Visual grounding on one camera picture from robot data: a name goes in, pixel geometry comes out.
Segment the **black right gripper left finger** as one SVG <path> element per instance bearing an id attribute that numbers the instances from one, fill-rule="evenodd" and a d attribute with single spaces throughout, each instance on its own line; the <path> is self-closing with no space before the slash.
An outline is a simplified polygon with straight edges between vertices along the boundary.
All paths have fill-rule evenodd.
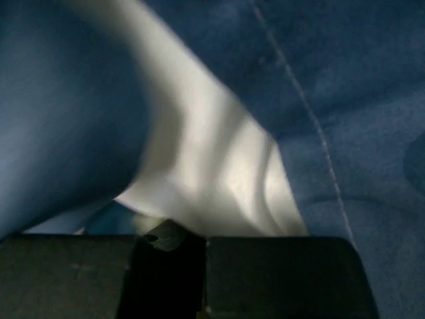
<path id="1" fill-rule="evenodd" d="M 14 235 L 2 318 L 195 318 L 205 240 L 168 221 L 144 236 Z"/>

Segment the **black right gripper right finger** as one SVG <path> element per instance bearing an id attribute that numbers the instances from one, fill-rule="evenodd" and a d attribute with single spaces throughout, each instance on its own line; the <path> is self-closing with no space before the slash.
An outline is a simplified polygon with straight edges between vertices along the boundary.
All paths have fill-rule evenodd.
<path id="1" fill-rule="evenodd" d="M 211 318 L 378 318 L 353 246 L 333 237 L 207 241 Z"/>

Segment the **blue cartoon print pillowcase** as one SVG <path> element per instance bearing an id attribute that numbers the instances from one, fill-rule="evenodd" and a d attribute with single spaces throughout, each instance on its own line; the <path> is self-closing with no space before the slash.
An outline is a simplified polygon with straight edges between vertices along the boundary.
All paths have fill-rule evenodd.
<path id="1" fill-rule="evenodd" d="M 144 236 L 333 237 L 378 318 L 424 317 L 424 2 L 135 1 L 276 142 L 307 233 L 201 235 L 118 202 L 153 129 L 120 1 L 1 2 L 1 243 Z"/>

